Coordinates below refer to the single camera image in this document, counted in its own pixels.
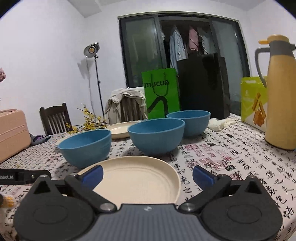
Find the tablecloth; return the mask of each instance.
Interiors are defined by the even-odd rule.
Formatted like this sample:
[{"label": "tablecloth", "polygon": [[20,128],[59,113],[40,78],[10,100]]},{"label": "tablecloth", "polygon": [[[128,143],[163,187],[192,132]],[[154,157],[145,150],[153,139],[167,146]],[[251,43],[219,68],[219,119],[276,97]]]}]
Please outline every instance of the tablecloth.
[{"label": "tablecloth", "polygon": [[[242,123],[239,116],[231,115],[236,124],[220,132],[206,129],[195,139],[184,139],[171,153],[158,156],[178,172],[182,184],[177,205],[202,190],[192,179],[192,168],[201,165],[214,174],[227,174],[234,180],[256,175],[269,192],[283,216],[283,226],[276,241],[286,241],[295,231],[296,215],[296,152],[285,151],[267,144],[264,133]],[[0,168],[49,170],[52,179],[63,179],[78,172],[63,158],[55,145],[67,133],[56,134],[48,142],[30,147],[0,165]],[[112,142],[108,158],[144,155],[127,138]],[[2,185],[1,193],[13,195],[20,203],[30,185]],[[6,240],[15,240],[13,227],[15,209],[0,209],[0,232]]]}]

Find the pink flowers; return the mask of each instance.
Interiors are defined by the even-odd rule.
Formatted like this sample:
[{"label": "pink flowers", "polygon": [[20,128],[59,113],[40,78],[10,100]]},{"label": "pink flowers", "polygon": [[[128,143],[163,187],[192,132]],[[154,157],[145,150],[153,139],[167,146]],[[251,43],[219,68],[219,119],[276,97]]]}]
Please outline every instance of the pink flowers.
[{"label": "pink flowers", "polygon": [[4,73],[4,70],[2,68],[0,68],[0,82],[5,80],[5,78],[6,78],[6,75]]}]

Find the yellow thermos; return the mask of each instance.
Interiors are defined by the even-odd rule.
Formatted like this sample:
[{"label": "yellow thermos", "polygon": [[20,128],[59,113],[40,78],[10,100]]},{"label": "yellow thermos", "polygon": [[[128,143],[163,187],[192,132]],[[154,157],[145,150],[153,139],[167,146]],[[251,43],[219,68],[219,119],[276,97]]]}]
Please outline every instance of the yellow thermos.
[{"label": "yellow thermos", "polygon": [[[269,48],[259,48],[255,52],[255,62],[259,77],[268,93],[265,140],[279,148],[296,149],[296,59],[295,44],[282,35],[272,35],[260,44]],[[270,53],[267,79],[261,74],[259,53]]]}]

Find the bowl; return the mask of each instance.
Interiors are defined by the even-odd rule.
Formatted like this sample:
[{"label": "bowl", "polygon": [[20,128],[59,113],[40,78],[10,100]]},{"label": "bowl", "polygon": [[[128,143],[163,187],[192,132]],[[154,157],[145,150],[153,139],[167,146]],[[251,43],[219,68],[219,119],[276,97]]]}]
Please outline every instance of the bowl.
[{"label": "bowl", "polygon": [[135,146],[146,155],[160,155],[172,151],[181,142],[185,122],[180,119],[146,120],[128,128]]},{"label": "bowl", "polygon": [[202,134],[209,124],[211,113],[205,110],[183,110],[167,114],[167,118],[185,121],[184,137]]},{"label": "bowl", "polygon": [[78,168],[105,160],[110,147],[111,131],[106,129],[82,132],[58,145],[67,162]]},{"label": "bowl", "polygon": [[68,139],[68,138],[70,138],[72,136],[78,135],[78,134],[80,134],[80,132],[73,133],[73,134],[68,134],[67,136],[62,137],[61,139],[57,140],[55,145],[58,146],[63,140],[66,140],[66,139]]}]

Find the yellow gift bag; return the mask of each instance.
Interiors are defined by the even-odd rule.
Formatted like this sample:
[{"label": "yellow gift bag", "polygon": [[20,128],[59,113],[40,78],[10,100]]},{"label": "yellow gift bag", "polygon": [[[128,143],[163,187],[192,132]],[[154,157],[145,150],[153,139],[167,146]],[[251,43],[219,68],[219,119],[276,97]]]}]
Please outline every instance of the yellow gift bag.
[{"label": "yellow gift bag", "polygon": [[257,129],[266,129],[267,88],[259,77],[246,77],[241,81],[242,121]]}]

